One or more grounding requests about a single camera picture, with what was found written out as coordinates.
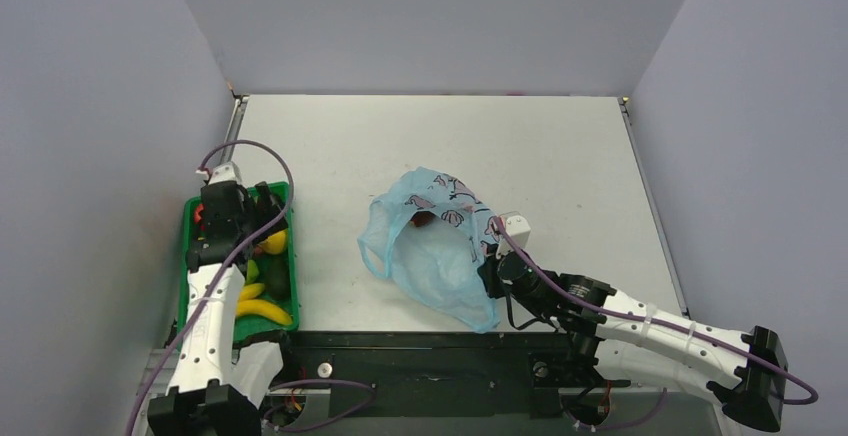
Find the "green avocado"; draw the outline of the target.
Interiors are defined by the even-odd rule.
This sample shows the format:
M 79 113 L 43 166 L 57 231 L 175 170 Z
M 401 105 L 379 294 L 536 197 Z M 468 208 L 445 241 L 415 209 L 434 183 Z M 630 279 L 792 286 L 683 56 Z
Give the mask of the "green avocado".
M 288 259 L 274 256 L 267 260 L 263 272 L 266 291 L 277 301 L 286 301 L 291 297 L 291 280 Z

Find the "light blue plastic bag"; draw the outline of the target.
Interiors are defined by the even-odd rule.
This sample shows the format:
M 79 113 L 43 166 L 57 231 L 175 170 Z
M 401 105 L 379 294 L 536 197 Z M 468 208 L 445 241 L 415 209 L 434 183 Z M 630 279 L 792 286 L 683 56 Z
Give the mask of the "light blue plastic bag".
M 436 217 L 415 228 L 410 218 L 419 211 Z M 357 244 L 373 276 L 485 333 L 494 330 L 500 318 L 477 270 L 497 249 L 496 219 L 460 179 L 419 167 L 372 200 Z

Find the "dark red apple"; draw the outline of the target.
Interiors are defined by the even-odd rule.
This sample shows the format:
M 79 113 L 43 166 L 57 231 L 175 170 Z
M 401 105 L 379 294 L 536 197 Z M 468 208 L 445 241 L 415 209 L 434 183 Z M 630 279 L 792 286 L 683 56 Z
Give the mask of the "dark red apple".
M 429 225 L 435 217 L 436 215 L 432 212 L 419 211 L 410 218 L 410 224 L 415 228 L 422 228 Z

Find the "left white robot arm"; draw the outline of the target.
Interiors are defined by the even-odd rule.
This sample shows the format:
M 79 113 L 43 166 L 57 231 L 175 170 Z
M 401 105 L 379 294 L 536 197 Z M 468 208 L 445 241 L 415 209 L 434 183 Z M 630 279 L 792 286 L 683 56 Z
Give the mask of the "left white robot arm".
M 235 181 L 202 188 L 197 237 L 185 254 L 186 321 L 174 341 L 177 365 L 164 395 L 150 400 L 147 423 L 155 435 L 259 435 L 261 382 L 291 383 L 298 358 L 262 342 L 245 363 L 233 363 L 237 300 L 257 243 L 288 226 L 288 191 Z

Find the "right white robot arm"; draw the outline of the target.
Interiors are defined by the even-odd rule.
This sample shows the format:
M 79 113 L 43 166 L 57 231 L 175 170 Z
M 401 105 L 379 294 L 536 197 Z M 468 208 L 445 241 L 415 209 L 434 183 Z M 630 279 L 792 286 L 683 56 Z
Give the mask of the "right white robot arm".
M 587 276 L 537 274 L 514 252 L 488 257 L 478 274 L 489 295 L 515 300 L 567 335 L 564 369 L 572 380 L 662 386 L 714 404 L 748 428 L 780 430 L 788 362 L 776 332 L 716 328 Z

